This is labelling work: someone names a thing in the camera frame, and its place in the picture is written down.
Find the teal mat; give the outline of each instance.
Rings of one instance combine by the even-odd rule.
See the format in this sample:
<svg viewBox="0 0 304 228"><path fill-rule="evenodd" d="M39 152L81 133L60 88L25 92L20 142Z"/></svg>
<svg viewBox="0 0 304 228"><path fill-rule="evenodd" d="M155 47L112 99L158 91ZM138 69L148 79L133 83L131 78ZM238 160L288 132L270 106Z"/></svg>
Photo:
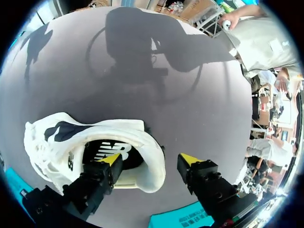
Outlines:
<svg viewBox="0 0 304 228"><path fill-rule="evenodd" d="M199 228L211 226L214 220L199 202L180 209L152 215L148 228Z"/></svg>
<svg viewBox="0 0 304 228"><path fill-rule="evenodd" d="M9 186L11 192L15 196L18 203L25 210L25 208L22 204L23 195L32 191L33 188L31 186L29 186L26 182L24 182L24 180L12 168L9 168L6 170L5 176L6 176L7 184Z"/></svg>

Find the shoe insole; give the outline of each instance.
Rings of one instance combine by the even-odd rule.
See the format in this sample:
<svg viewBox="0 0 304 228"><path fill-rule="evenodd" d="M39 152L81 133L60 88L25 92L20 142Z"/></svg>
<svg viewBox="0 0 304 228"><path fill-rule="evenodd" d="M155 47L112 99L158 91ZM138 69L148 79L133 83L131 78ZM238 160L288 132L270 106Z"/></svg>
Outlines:
<svg viewBox="0 0 304 228"><path fill-rule="evenodd" d="M121 153L123 156L123 170L136 168L143 163L139 152L127 143L116 140L95 140L85 145L83 164L98 161L116 153Z"/></svg>

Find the new balance logo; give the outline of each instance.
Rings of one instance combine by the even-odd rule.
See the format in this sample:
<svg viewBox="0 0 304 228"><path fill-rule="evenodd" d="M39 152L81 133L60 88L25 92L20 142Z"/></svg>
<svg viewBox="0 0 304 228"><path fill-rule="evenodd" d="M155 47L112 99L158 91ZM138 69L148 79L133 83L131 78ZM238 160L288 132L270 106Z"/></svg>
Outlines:
<svg viewBox="0 0 304 228"><path fill-rule="evenodd" d="M74 154L72 152L68 153L68 160L67 160L67 165L68 168L73 171L73 160L74 160Z"/></svg>
<svg viewBox="0 0 304 228"><path fill-rule="evenodd" d="M94 160L98 161L100 159L109 157L116 153L121 153L123 160L126 160L129 156L128 152L132 149L132 146L126 143L116 142L113 146L111 146L110 142L103 142L97 154L94 157Z"/></svg>

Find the gray table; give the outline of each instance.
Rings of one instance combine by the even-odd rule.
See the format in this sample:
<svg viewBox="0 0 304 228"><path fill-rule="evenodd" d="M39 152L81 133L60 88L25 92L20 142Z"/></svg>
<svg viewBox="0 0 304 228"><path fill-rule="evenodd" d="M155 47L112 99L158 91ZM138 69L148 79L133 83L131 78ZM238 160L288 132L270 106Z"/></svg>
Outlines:
<svg viewBox="0 0 304 228"><path fill-rule="evenodd" d="M0 150L33 187L49 183L29 163L24 125L57 112L87 124L141 119L165 146L167 175L157 193L114 190L88 220L142 228L150 215L197 200L177 172L179 153L212 159L235 181L250 134L251 89L224 47L190 25L135 8L88 9L16 44L1 75Z"/></svg>

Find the white sneaker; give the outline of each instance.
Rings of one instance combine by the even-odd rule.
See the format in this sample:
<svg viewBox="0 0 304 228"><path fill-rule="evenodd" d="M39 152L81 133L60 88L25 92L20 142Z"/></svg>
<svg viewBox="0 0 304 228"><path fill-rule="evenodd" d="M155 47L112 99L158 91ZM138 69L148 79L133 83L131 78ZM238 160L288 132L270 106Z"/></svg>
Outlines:
<svg viewBox="0 0 304 228"><path fill-rule="evenodd" d="M144 131L141 120L82 124L66 113L57 113L25 124L24 147L34 170L43 179L53 182L61 193L63 185L69 185L79 177L83 171L84 153L90 150L88 145L96 141L102 142L102 150L94 152L93 160L121 152L125 162L131 157L130 148L140 154L141 161L135 161L138 166L123 170L115 188L139 188L148 193L161 188L166 175L164 154L153 137ZM119 144L111 146L110 141L119 141Z"/></svg>

